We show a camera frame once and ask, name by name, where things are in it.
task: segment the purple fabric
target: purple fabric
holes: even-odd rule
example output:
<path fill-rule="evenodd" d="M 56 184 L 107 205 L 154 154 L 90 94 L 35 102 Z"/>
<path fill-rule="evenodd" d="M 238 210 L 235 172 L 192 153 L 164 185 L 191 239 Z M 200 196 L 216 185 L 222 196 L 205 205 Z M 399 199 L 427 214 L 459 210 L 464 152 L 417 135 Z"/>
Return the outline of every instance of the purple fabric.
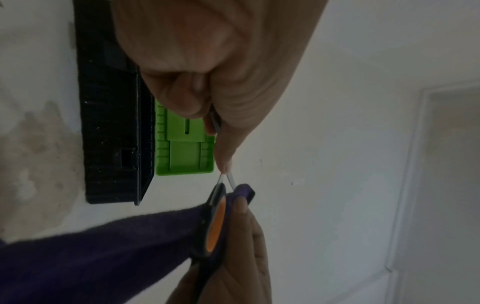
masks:
<path fill-rule="evenodd" d="M 254 196 L 248 185 L 227 195 Z M 80 233 L 0 245 L 0 303 L 125 303 L 189 257 L 202 205 L 135 216 Z M 226 243 L 222 229 L 208 260 L 214 271 Z"/>

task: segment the hand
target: hand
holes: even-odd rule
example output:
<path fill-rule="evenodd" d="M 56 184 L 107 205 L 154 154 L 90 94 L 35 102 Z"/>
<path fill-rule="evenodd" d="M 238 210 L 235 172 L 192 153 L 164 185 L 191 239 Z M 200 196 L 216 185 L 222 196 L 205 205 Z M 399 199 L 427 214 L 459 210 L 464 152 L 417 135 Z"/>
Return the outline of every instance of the hand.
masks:
<path fill-rule="evenodd" d="M 180 280 L 167 304 L 191 304 L 198 267 Z M 245 198 L 233 205 L 225 260 L 206 283 L 198 304 L 271 304 L 269 262 L 262 228 Z"/>
<path fill-rule="evenodd" d="M 223 120 L 219 170 L 282 95 L 328 0 L 113 0 L 120 46 L 167 109 Z"/>

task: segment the scissors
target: scissors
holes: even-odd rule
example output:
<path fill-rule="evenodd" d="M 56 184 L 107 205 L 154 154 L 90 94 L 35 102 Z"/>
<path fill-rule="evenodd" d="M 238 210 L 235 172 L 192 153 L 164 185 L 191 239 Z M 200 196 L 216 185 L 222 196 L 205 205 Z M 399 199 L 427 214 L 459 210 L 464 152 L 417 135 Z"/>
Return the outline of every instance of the scissors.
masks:
<path fill-rule="evenodd" d="M 222 126 L 222 120 L 213 107 L 209 115 L 218 134 Z M 218 268 L 218 262 L 215 263 L 209 258 L 217 246 L 227 209 L 227 188 L 223 183 L 224 175 L 226 175 L 232 190 L 237 187 L 231 172 L 220 174 L 215 187 L 204 204 L 200 223 L 193 234 L 190 256 L 192 263 L 199 264 L 199 273 L 193 291 L 193 303 L 198 301 L 208 279 Z M 216 254 L 223 255 L 224 250 L 225 248 L 221 248 L 220 252 Z"/>

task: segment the green tray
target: green tray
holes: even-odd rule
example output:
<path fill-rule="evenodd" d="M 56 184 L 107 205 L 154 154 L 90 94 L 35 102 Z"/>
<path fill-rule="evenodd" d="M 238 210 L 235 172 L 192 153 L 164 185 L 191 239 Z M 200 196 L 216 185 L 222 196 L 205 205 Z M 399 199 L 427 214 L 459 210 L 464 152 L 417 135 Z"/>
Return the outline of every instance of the green tray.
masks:
<path fill-rule="evenodd" d="M 185 119 L 155 101 L 155 173 L 179 175 L 214 170 L 215 137 L 202 119 Z"/>

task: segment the white trim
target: white trim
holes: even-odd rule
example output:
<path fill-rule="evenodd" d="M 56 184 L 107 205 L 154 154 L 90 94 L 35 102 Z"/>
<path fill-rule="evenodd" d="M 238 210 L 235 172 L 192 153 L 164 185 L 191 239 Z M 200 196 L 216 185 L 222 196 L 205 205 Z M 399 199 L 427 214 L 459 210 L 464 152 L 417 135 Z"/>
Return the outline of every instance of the white trim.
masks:
<path fill-rule="evenodd" d="M 415 209 L 417 187 L 422 174 L 424 160 L 422 151 L 425 147 L 426 137 L 430 129 L 431 113 L 434 103 L 432 96 L 433 94 L 478 90 L 479 88 L 480 80 L 474 80 L 440 86 L 421 92 L 417 121 L 410 142 L 388 255 L 385 262 L 386 269 L 391 271 L 385 299 L 386 304 L 401 304 L 402 302 L 402 289 L 407 273 L 404 271 L 401 263 L 408 243 L 410 223 Z"/>

